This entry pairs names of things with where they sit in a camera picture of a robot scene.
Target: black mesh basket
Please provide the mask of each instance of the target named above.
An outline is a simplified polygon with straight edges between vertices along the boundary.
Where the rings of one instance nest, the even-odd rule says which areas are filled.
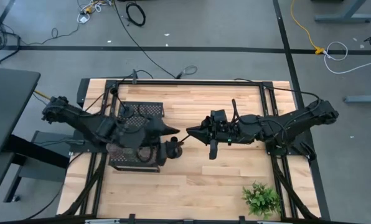
[[[123,118],[120,116],[123,107],[120,106],[118,117],[132,129],[142,128],[148,122],[147,118],[164,116],[163,103],[124,101],[123,104],[132,108],[134,113],[130,118]],[[159,172],[156,155],[160,145],[159,138],[148,139],[138,149],[110,144],[106,147],[110,155],[109,165],[123,171]]]

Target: potted plant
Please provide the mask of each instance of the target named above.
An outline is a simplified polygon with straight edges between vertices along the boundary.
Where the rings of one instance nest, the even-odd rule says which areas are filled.
[[[274,213],[281,213],[279,208],[279,196],[271,187],[266,187],[262,183],[254,182],[252,184],[253,190],[243,189],[243,198],[245,203],[249,206],[249,215],[254,214],[263,216],[266,220]]]

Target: wooden table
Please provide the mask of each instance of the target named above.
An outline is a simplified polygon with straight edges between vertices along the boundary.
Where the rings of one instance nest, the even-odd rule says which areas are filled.
[[[105,79],[91,79],[84,107],[99,97]],[[273,82],[275,87],[290,88],[289,82]],[[163,102],[164,122],[181,132],[179,139],[187,135],[186,128],[197,126],[210,114],[210,110],[225,109],[227,116],[233,113],[231,99],[236,99],[237,108],[243,114],[263,114],[260,92],[253,86],[215,85],[120,85],[119,96],[123,101]],[[295,110],[291,92],[275,90],[279,114]],[[100,110],[97,102],[90,112]],[[107,166],[105,169],[99,218],[148,219],[198,219],[238,220],[240,215],[247,220],[262,217],[248,215],[248,207],[241,199],[242,186],[251,187],[254,181],[275,188],[270,157],[262,142],[251,145],[227,146],[219,144],[216,160],[209,160],[209,146],[194,138],[188,138],[183,154],[178,159],[168,159],[161,172],[121,172]],[[62,213],[76,199],[85,185],[90,154],[79,157],[68,168],[65,185],[57,213]],[[301,200],[319,216],[316,192],[307,159],[303,156],[288,156],[294,190]],[[290,217],[288,195],[284,193],[286,214]],[[87,211],[91,212],[94,190],[89,196]],[[273,215],[271,220],[279,220]]]

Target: yellow cable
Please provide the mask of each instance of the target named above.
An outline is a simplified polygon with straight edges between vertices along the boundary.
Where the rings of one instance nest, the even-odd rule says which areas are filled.
[[[310,37],[310,32],[304,28],[296,19],[295,17],[293,16],[293,4],[295,3],[295,0],[292,0],[292,3],[291,3],[291,16],[292,16],[292,19],[293,21],[295,21],[295,23],[300,26],[300,28],[304,29],[304,31],[306,31],[306,33],[308,33],[308,37],[309,37],[309,40],[310,40],[310,44],[316,49],[316,54],[322,54],[323,51],[325,50],[324,48],[322,47],[317,47],[314,45],[314,43],[312,42],[311,40],[311,37]]]
[[[47,95],[45,95],[45,94],[43,94],[43,93],[41,93],[41,92],[39,92],[39,91],[37,91],[37,90],[34,90],[34,92],[35,92],[36,94],[38,94],[39,96],[41,96],[41,97],[43,97],[43,98],[46,98],[47,100],[50,100],[50,97],[48,97]]]

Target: gray floor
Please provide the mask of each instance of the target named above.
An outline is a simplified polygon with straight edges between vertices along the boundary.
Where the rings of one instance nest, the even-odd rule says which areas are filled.
[[[0,13],[8,0],[0,1]],[[157,0],[140,1],[146,11],[143,28],[130,25],[133,37],[144,46],[209,46],[282,48],[271,1],[264,0]],[[369,45],[370,24],[316,24],[315,14],[341,11],[346,4],[296,0],[295,16],[311,31],[316,45],[341,41],[350,49]],[[290,0],[280,0],[281,11],[292,49],[310,49],[303,30],[289,13]],[[50,37],[51,28],[65,34],[76,28],[76,1],[16,1],[5,23],[26,42]],[[124,4],[120,4],[124,15]],[[371,13],[371,1],[359,11]],[[103,8],[70,37],[46,45],[134,46],[118,22],[115,12]],[[7,52],[0,51],[0,56]],[[149,52],[157,63],[172,73],[188,65],[199,68],[198,79],[249,78],[253,80],[290,80],[283,54],[217,52]],[[323,57],[293,55],[302,90],[329,100],[340,113],[337,123],[312,129],[324,190],[332,220],[371,223],[371,105],[346,105],[346,95],[371,94],[371,66],[345,75],[334,75],[324,66]],[[371,62],[371,56],[349,56],[345,61],[329,63],[343,71]],[[32,70],[42,74],[37,89],[48,95],[65,95],[75,102],[77,86],[84,77],[122,76],[132,69],[145,69],[156,78],[169,78],[141,52],[22,51],[0,65],[3,68]],[[40,120],[43,105],[31,99],[15,129],[15,134],[30,139],[35,130],[71,134],[64,124]],[[55,195],[61,183],[25,180],[19,193],[23,200],[10,205],[0,202],[0,221],[17,220],[38,211]],[[40,217],[55,213],[57,201]]]

